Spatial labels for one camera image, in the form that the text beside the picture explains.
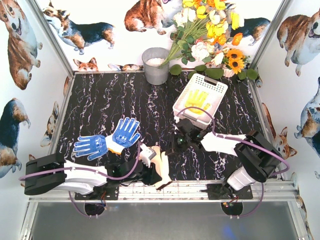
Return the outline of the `cream knit glove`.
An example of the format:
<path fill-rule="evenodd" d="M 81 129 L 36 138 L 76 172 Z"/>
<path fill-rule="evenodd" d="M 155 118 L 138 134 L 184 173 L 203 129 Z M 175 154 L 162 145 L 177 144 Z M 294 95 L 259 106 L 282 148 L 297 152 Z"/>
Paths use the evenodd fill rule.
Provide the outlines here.
<path fill-rule="evenodd" d="M 172 183 L 169 176 L 169 160 L 165 151 L 161 151 L 159 146 L 152 146 L 152 150 L 155 151 L 156 156 L 151 159 L 151 162 L 155 164 L 156 172 L 161 176 L 162 180 L 154 184 L 157 191 L 160 191 L 167 185 Z"/>

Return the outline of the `yellow coated work glove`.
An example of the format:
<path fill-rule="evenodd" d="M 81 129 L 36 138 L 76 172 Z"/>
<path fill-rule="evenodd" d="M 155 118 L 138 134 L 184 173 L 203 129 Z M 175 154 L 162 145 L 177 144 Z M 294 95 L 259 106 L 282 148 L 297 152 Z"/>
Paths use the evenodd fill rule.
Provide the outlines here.
<path fill-rule="evenodd" d="M 191 90 L 188 94 L 184 107 L 189 107 L 189 111 L 191 111 L 194 114 L 201 115 L 204 112 L 200 109 L 207 111 L 212 108 L 212 104 L 207 102 L 208 95 L 209 93 L 205 91 L 199 92 L 198 89 L 196 89 L 195 91 Z"/>

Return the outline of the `white plastic storage basket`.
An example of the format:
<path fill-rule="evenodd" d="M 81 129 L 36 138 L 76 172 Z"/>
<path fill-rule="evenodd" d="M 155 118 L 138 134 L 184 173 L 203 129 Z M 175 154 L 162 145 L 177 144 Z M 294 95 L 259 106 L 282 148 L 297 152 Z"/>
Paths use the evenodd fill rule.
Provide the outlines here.
<path fill-rule="evenodd" d="M 173 104 L 175 118 L 189 119 L 201 129 L 212 122 L 228 86 L 220 81 L 195 73 Z"/>

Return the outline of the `blue dotted glove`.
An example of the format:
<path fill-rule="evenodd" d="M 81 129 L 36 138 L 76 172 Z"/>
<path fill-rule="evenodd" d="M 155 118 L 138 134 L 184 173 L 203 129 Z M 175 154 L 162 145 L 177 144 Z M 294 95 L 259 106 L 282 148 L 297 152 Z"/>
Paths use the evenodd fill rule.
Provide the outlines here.
<path fill-rule="evenodd" d="M 137 132 L 140 122 L 135 118 L 121 118 L 114 132 L 105 138 L 106 146 L 114 154 L 121 155 L 126 148 L 133 146 L 141 137 Z"/>
<path fill-rule="evenodd" d="M 108 152 L 106 137 L 100 134 L 79 136 L 72 152 L 77 158 L 87 156 L 88 161 L 98 159 Z"/>

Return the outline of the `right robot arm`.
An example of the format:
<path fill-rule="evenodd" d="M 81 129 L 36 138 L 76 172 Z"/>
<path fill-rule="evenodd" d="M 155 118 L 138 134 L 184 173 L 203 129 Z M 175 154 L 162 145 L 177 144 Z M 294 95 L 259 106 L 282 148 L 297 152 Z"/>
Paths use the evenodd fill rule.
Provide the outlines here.
<path fill-rule="evenodd" d="M 175 124 L 165 154 L 169 156 L 188 148 L 237 157 L 241 167 L 224 184 L 231 191 L 239 191 L 256 182 L 266 182 L 269 177 L 281 173 L 275 170 L 285 162 L 282 155 L 256 130 L 240 135 L 216 133 L 214 127 L 201 129 L 185 118 Z"/>

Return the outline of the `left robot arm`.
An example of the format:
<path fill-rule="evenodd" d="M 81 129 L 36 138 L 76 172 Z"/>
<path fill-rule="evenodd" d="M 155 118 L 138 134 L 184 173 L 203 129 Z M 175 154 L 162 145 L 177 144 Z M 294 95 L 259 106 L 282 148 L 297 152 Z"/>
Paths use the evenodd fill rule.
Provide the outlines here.
<path fill-rule="evenodd" d="M 65 160 L 61 153 L 41 158 L 29 156 L 26 164 L 24 194 L 36 196 L 51 190 L 91 194 L 98 187 L 118 187 L 126 182 L 142 182 L 150 186 L 162 180 L 154 163 L 141 160 L 112 163 L 106 166 L 89 166 Z"/>

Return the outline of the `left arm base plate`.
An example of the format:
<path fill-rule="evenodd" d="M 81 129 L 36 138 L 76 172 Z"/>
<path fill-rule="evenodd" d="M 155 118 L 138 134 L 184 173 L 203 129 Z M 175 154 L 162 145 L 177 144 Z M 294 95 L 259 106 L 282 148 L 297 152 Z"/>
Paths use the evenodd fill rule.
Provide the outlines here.
<path fill-rule="evenodd" d="M 119 195 L 119 186 L 95 186 L 93 192 L 83 195 L 75 193 L 75 200 L 117 200 Z"/>

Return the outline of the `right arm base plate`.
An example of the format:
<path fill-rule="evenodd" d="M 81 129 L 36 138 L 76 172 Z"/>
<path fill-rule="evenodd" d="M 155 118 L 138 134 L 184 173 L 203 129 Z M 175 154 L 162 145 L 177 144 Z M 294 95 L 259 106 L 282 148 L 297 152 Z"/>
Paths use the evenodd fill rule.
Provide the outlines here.
<path fill-rule="evenodd" d="M 236 197 L 240 200 L 253 199 L 252 189 L 249 185 L 235 190 L 227 183 L 208 183 L 206 189 L 202 189 L 200 192 L 207 193 L 209 200 L 232 200 Z"/>

